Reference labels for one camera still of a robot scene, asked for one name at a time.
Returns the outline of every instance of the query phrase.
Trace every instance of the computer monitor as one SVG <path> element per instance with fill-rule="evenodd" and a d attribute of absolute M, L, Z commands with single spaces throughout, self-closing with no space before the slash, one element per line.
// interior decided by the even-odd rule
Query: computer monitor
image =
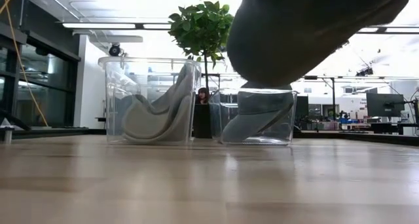
<path fill-rule="evenodd" d="M 367 110 L 370 117 L 401 117 L 405 110 L 401 94 L 367 93 Z"/>

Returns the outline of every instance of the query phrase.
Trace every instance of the white ceiling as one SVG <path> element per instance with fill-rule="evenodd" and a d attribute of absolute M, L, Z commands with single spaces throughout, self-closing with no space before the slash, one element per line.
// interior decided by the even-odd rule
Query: white ceiling
<path fill-rule="evenodd" d="M 199 3 L 199 0 L 31 0 L 61 21 L 75 22 L 165 22 L 177 12 L 178 6 Z M 230 12 L 240 6 L 241 0 L 210 0 L 229 4 Z M 410 0 L 393 25 L 419 26 L 419 0 Z M 171 42 L 165 31 L 118 31 L 118 35 L 140 35 L 142 44 L 130 44 L 132 56 L 178 58 L 182 51 Z M 355 75 L 374 62 L 377 75 L 418 76 L 419 35 L 355 35 L 350 45 L 332 54 L 310 74 Z"/>

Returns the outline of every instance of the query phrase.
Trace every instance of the potted plant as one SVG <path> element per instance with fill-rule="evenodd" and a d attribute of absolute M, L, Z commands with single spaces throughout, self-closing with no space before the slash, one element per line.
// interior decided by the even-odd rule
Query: potted plant
<path fill-rule="evenodd" d="M 169 16 L 171 28 L 169 34 L 175 37 L 177 45 L 183 49 L 188 59 L 197 62 L 204 59 L 205 83 L 208 86 L 208 58 L 215 67 L 217 60 L 224 60 L 221 49 L 226 47 L 228 31 L 233 16 L 228 13 L 230 7 L 220 3 L 205 1 L 204 4 L 179 7 L 180 13 Z"/>

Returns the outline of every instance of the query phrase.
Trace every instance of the transparent container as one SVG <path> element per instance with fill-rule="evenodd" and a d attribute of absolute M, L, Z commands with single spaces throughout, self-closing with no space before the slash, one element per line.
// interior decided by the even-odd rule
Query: transparent container
<path fill-rule="evenodd" d="M 297 93 L 292 90 L 218 90 L 209 100 L 213 139 L 225 145 L 288 145 Z"/>
<path fill-rule="evenodd" d="M 106 74 L 108 143 L 189 142 L 200 67 L 191 60 L 99 59 Z"/>

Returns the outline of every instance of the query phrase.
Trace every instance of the tree trunk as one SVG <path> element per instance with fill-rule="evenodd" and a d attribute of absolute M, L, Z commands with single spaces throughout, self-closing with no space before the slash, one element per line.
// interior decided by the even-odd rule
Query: tree trunk
<path fill-rule="evenodd" d="M 204 65 L 205 65 L 205 87 L 207 88 L 207 92 L 209 94 L 210 87 L 208 86 L 208 61 L 207 61 L 207 52 L 205 50 L 204 50 Z"/>

